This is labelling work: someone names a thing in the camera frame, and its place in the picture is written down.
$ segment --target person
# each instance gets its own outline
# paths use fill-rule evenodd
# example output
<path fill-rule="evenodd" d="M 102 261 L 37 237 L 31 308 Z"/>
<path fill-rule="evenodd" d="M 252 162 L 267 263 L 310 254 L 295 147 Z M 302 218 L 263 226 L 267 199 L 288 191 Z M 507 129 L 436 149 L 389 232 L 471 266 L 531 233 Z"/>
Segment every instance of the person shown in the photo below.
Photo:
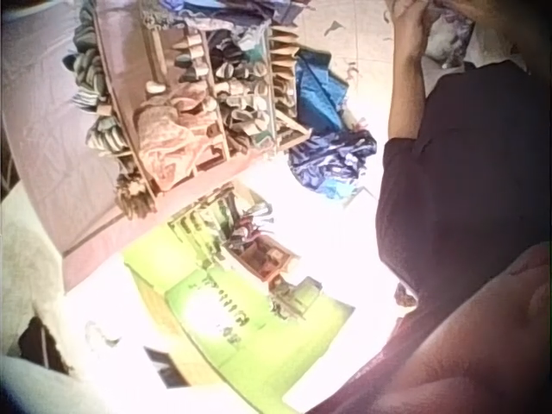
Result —
<path fill-rule="evenodd" d="M 467 12 L 474 2 L 455 1 Z M 444 76 L 426 99 L 428 5 L 392 7 L 390 139 L 376 232 L 380 258 L 418 303 L 457 307 L 526 248 L 549 240 L 549 85 L 506 61 Z M 519 33 L 523 52 L 525 39 L 537 36 Z"/>
<path fill-rule="evenodd" d="M 552 411 L 549 38 L 511 4 L 450 3 L 517 39 L 532 75 L 484 66 L 440 79 L 426 100 L 428 1 L 394 2 L 376 231 L 381 259 L 418 305 L 309 414 Z"/>
<path fill-rule="evenodd" d="M 308 414 L 552 412 L 549 242 L 436 329 L 433 315 L 408 315 L 376 358 Z"/>

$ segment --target hanging clothes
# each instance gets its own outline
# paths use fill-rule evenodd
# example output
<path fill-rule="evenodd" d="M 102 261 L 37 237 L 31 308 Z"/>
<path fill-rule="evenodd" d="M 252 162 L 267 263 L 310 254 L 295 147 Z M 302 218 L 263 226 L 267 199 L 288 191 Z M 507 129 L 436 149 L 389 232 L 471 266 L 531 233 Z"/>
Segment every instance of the hanging clothes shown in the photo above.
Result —
<path fill-rule="evenodd" d="M 298 121 L 313 133 L 289 150 L 289 166 L 304 187 L 344 199 L 356 191 L 377 145 L 368 131 L 346 130 L 341 110 L 348 86 L 329 71 L 330 60 L 329 53 L 298 53 Z"/>

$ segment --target wooden shelf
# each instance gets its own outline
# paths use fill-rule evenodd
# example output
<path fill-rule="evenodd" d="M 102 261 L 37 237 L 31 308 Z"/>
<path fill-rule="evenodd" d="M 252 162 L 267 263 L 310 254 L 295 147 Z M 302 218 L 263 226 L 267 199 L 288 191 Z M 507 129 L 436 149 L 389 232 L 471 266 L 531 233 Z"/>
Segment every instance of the wooden shelf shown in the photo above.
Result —
<path fill-rule="evenodd" d="M 113 105 L 113 110 L 116 114 L 116 118 L 121 124 L 121 129 L 129 145 L 130 152 L 132 153 L 132 158 L 136 166 L 138 167 L 138 171 L 140 172 L 141 176 L 144 178 L 147 192 L 155 202 L 155 194 L 150 182 L 151 177 L 149 177 L 149 174 L 147 173 L 146 169 L 144 168 L 144 165 L 140 160 L 140 157 L 138 156 L 138 152 L 136 148 L 138 144 L 138 134 L 135 130 L 134 123 L 129 122 L 129 119 L 125 116 L 125 113 L 121 111 L 121 105 L 118 102 L 118 96 L 117 94 L 114 93 L 113 84 L 110 78 L 111 70 L 110 70 L 109 59 L 107 59 L 105 56 L 104 38 L 103 38 L 102 24 L 100 22 L 101 20 L 100 16 L 101 16 L 101 10 L 96 9 L 95 15 L 94 15 L 94 30 L 96 31 L 97 49 L 100 54 L 100 59 L 102 60 L 105 83 L 110 93 L 110 101 L 111 101 L 111 104 Z"/>

